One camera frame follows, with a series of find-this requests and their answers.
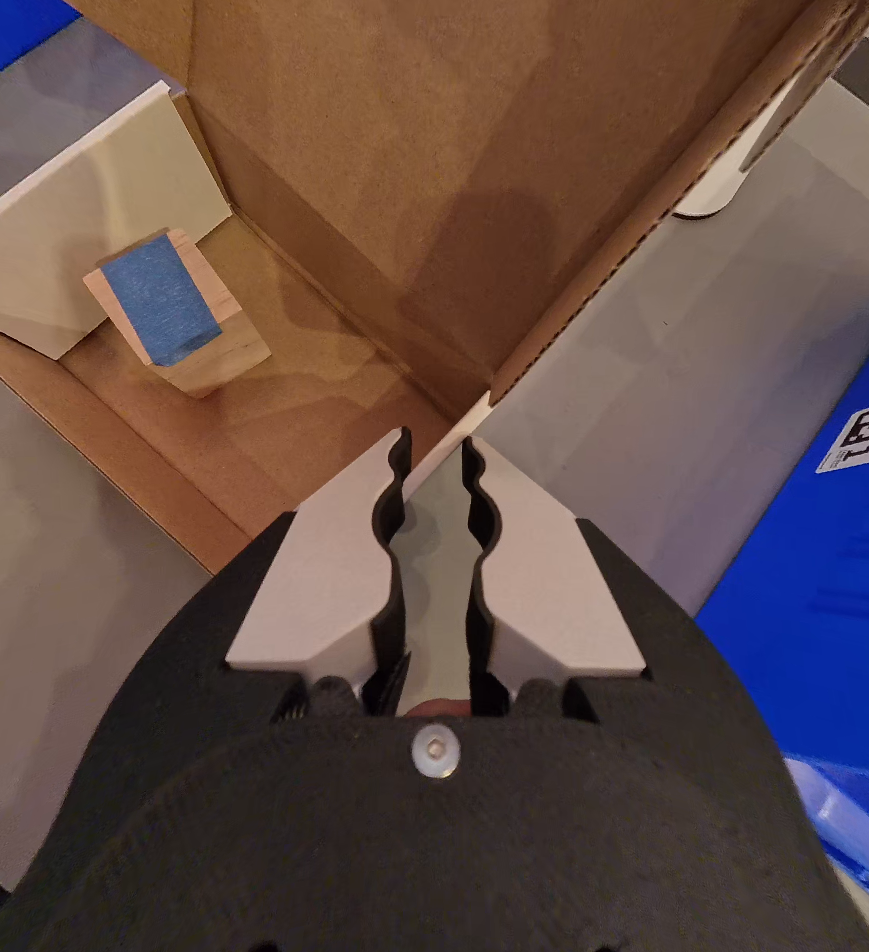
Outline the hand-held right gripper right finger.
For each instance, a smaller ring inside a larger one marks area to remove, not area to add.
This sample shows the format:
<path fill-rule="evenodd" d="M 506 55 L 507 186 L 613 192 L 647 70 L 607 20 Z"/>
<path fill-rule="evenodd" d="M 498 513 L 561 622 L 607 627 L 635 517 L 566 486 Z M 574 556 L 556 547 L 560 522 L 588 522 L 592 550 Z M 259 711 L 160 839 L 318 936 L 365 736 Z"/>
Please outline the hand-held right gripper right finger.
<path fill-rule="evenodd" d="M 462 445 L 467 528 L 481 547 L 465 614 L 473 706 L 531 681 L 638 678 L 646 661 L 577 517 L 486 441 Z"/>

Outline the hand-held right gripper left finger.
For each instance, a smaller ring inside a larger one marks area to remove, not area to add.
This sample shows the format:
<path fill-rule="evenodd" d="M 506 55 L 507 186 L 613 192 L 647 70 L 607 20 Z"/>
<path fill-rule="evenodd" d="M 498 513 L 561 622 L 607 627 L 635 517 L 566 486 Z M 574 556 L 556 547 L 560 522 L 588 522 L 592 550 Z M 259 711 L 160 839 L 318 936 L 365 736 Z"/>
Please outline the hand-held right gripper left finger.
<path fill-rule="evenodd" d="M 394 710 L 404 684 L 406 608 L 391 542 L 405 518 L 410 430 L 396 427 L 295 510 L 226 663 L 338 677 L 367 710 Z"/>

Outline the blue taped wooden cube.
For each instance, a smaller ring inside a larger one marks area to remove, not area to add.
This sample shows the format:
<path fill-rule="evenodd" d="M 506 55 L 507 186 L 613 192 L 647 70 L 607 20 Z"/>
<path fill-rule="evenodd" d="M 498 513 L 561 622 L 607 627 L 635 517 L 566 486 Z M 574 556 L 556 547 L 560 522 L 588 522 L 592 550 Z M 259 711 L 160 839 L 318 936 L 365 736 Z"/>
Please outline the blue taped wooden cube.
<path fill-rule="evenodd" d="M 157 232 L 110 256 L 83 283 L 145 368 L 201 399 L 272 355 L 186 232 Z"/>

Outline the white cardboard box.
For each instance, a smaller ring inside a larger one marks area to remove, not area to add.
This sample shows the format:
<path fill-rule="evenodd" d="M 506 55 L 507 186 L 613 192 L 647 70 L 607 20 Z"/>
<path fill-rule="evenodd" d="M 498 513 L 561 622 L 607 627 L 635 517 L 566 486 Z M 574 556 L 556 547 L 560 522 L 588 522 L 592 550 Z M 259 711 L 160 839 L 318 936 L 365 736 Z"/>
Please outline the white cardboard box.
<path fill-rule="evenodd" d="M 0 198 L 0 380 L 216 572 L 386 430 L 500 402 L 869 2 L 73 2 L 166 77 Z M 213 395 L 83 284 L 195 238 L 271 348 Z"/>

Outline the blue plastic bin with tag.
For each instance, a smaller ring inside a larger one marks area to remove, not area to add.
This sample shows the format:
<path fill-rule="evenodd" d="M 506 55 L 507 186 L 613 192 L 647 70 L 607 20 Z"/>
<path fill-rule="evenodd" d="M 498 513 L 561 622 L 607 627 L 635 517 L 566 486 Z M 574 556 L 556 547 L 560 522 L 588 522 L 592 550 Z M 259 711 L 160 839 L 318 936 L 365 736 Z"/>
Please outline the blue plastic bin with tag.
<path fill-rule="evenodd" d="M 697 621 L 869 892 L 869 357 Z"/>

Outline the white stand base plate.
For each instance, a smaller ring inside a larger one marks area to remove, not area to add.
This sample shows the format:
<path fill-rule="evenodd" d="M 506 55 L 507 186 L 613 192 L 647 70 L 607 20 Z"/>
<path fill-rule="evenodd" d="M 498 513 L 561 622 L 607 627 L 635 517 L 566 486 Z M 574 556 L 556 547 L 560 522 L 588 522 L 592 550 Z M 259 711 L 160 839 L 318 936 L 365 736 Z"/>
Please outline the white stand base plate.
<path fill-rule="evenodd" d="M 737 195 L 754 166 L 815 95 L 824 79 L 803 69 L 789 79 L 750 124 L 711 163 L 672 209 L 673 217 L 698 221 L 721 212 Z"/>

